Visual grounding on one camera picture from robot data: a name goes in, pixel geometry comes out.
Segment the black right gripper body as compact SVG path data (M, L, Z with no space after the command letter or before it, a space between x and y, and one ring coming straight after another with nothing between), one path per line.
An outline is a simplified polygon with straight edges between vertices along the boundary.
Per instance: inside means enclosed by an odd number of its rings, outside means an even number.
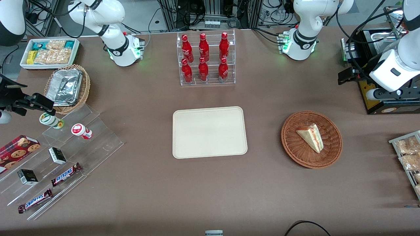
M30 101L26 99L21 88L27 87L27 85L15 82L4 75L1 76L0 83L0 106L2 110L12 110L13 104L26 105L27 109L33 109L30 105Z

